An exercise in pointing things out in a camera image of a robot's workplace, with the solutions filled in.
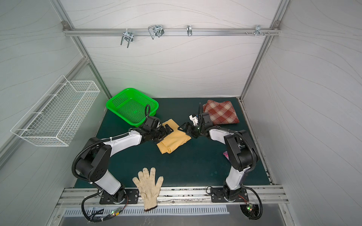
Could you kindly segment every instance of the dark green table surface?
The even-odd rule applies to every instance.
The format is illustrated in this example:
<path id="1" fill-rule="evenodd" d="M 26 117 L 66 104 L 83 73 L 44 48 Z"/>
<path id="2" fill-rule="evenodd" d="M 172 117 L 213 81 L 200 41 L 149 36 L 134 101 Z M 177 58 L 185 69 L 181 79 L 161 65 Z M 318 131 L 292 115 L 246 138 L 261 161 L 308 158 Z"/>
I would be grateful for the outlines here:
<path id="1" fill-rule="evenodd" d="M 155 115 L 161 121 L 173 119 L 182 125 L 189 121 L 189 115 L 196 114 L 199 103 L 206 103 L 210 98 L 156 98 L 160 107 Z M 217 102 L 231 101 L 237 116 L 238 124 L 223 125 L 233 130 L 247 130 L 240 105 L 236 98 L 211 98 Z M 107 111 L 98 131 L 98 138 L 114 137 L 125 133 L 131 126 L 111 111 Z M 200 137 L 192 138 L 178 147 L 171 154 L 161 154 L 152 141 L 127 148 L 113 155 L 109 162 L 109 171 L 126 187 L 135 187 L 132 178 L 144 167 L 156 168 L 156 178 L 164 177 L 163 186 L 221 186 L 230 171 L 230 163 L 223 155 L 224 144 Z M 268 185 L 269 179 L 259 161 L 256 168 L 249 173 L 245 185 Z M 78 180 L 75 188 L 92 188 L 83 180 Z"/>

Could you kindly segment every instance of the green basket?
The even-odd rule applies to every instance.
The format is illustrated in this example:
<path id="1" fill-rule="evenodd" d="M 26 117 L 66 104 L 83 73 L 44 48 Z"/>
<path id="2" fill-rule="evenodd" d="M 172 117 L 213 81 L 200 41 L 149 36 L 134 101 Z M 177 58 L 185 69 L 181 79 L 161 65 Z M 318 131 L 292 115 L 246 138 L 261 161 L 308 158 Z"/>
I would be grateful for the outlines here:
<path id="1" fill-rule="evenodd" d="M 107 101 L 106 107 L 128 124 L 139 127 L 145 120 L 144 109 L 151 106 L 150 116 L 156 115 L 159 104 L 140 91 L 128 88 Z"/>

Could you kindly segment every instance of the folded yellow cloth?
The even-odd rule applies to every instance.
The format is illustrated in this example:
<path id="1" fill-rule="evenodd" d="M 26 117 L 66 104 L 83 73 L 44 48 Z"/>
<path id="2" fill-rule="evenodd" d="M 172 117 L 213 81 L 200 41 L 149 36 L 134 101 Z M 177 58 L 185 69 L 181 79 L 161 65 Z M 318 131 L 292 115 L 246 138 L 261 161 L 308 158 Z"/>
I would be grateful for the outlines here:
<path id="1" fill-rule="evenodd" d="M 166 152 L 173 152 L 174 150 L 176 150 L 176 148 L 191 139 L 191 137 L 186 135 L 184 132 L 177 130 L 178 125 L 172 119 L 164 122 L 162 125 L 166 124 L 168 124 L 173 129 L 173 132 L 167 135 L 161 142 L 157 144 L 162 154 Z"/>

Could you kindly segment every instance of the black mounting plate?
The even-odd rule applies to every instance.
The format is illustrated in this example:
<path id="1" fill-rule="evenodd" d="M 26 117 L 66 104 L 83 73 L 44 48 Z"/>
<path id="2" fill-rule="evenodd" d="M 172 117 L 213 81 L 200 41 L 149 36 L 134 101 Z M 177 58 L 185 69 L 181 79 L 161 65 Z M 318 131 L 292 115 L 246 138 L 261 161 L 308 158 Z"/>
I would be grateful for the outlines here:
<path id="1" fill-rule="evenodd" d="M 125 189 L 124 191 L 126 192 L 126 196 L 128 196 L 128 204 L 137 204 L 139 196 L 138 189 Z M 103 191 L 99 204 L 101 205 L 114 204 L 109 199 L 110 195 L 107 192 Z M 126 204 L 126 203 L 127 200 L 124 199 L 120 204 Z"/>
<path id="2" fill-rule="evenodd" d="M 235 201 L 229 201 L 225 198 L 223 188 L 210 188 L 211 202 L 244 202 L 244 199 L 249 201 L 248 193 L 245 188 L 241 188 L 239 195 L 244 199 L 237 196 Z"/>

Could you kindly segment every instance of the work glove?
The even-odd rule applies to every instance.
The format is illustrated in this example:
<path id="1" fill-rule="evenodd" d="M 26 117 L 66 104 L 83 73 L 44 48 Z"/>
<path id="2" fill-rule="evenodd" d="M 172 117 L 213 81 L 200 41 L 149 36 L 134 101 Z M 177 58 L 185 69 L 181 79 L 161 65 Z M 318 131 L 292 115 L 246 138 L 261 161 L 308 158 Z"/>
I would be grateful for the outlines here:
<path id="1" fill-rule="evenodd" d="M 156 169 L 151 168 L 151 174 L 147 168 L 143 168 L 143 172 L 138 172 L 138 178 L 132 180 L 138 188 L 138 191 L 144 201 L 144 210 L 150 211 L 157 207 L 157 197 L 160 194 L 163 183 L 163 176 L 160 176 L 155 185 Z"/>

